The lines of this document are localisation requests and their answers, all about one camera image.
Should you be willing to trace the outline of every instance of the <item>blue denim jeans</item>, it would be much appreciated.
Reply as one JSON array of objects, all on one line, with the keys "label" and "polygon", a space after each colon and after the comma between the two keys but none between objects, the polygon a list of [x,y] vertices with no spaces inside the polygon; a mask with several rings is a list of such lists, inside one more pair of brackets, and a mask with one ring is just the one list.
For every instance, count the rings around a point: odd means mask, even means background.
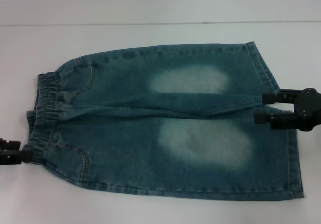
[{"label": "blue denim jeans", "polygon": [[97,53],[38,77],[33,163],[79,187],[217,200],[302,198],[296,130],[255,125],[279,87],[253,42]]}]

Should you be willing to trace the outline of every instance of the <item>pocket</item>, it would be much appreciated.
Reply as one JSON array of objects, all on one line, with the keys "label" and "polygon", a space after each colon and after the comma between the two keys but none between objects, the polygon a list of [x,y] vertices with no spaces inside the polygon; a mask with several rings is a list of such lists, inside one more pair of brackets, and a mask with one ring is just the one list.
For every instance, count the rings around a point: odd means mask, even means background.
[{"label": "pocket", "polygon": [[62,179],[83,182],[87,180],[89,158],[76,146],[55,142],[44,152],[44,166]]},{"label": "pocket", "polygon": [[76,98],[89,91],[94,83],[96,67],[76,66],[60,72],[58,101],[64,104],[73,104]]}]

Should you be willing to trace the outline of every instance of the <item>elastic waistband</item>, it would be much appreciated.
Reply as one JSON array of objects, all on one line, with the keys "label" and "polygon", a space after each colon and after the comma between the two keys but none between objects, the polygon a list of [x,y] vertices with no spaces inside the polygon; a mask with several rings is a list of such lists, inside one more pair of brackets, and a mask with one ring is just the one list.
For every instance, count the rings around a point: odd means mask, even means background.
[{"label": "elastic waistband", "polygon": [[38,76],[35,109],[27,112],[29,137],[24,146],[33,149],[34,164],[42,164],[43,152],[55,130],[59,115],[58,92],[59,77],[55,72]]}]

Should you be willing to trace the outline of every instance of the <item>faded knee patch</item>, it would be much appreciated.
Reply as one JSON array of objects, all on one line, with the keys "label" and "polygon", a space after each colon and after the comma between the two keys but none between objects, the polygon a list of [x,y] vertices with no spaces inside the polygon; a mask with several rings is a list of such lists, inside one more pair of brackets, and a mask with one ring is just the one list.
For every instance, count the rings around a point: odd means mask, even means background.
[{"label": "faded knee patch", "polygon": [[163,70],[154,75],[149,88],[166,93],[221,93],[227,84],[228,77],[213,67],[192,65]]},{"label": "faded knee patch", "polygon": [[252,156],[251,139],[229,120],[166,119],[158,143],[189,164],[243,168]]}]

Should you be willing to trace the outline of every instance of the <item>white table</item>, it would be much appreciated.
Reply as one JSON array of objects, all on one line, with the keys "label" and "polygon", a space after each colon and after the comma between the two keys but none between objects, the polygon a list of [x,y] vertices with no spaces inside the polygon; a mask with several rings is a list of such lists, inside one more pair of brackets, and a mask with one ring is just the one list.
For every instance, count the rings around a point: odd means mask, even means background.
[{"label": "white table", "polygon": [[[309,14],[313,9],[319,9],[320,2],[317,6],[312,4],[312,8],[309,9],[306,9],[307,2],[302,3],[302,9],[296,8],[297,2],[283,2],[281,9],[274,4],[266,4],[263,12],[256,15],[253,9],[246,10],[241,6],[233,8],[232,6],[237,5],[235,3],[225,6],[224,3],[229,2],[228,0],[191,0],[192,3],[189,0],[144,0],[152,1],[151,5],[144,5],[148,8],[147,12],[138,0],[123,1],[123,4],[118,6],[113,4],[112,0],[106,2],[20,0],[16,5],[8,5],[12,12],[0,5],[2,16],[0,24],[321,19],[319,10],[315,14]],[[244,0],[244,6],[249,2],[252,5],[256,3],[252,1]],[[168,2],[172,2],[173,7],[167,8]],[[200,4],[196,6],[207,7],[207,11],[198,11],[195,8],[193,11],[188,9],[180,11],[183,6],[190,8],[193,3]],[[107,5],[107,13],[104,15],[103,9]],[[214,12],[219,13],[218,15],[209,14],[212,7]],[[292,9],[296,15],[284,13],[285,8],[282,7]],[[234,18],[221,11],[231,8],[233,8],[231,13],[237,13]],[[255,41],[281,87],[293,89],[314,87],[321,91],[321,23],[1,26],[0,137],[26,142],[28,126],[25,113],[34,105],[37,75],[54,71],[72,58],[129,47],[249,41]],[[41,166],[22,164],[0,167],[0,222],[5,224],[321,223],[320,128],[316,127],[312,132],[298,134],[302,180],[306,195],[304,199],[281,202],[236,202],[91,191],[61,180]]]}]

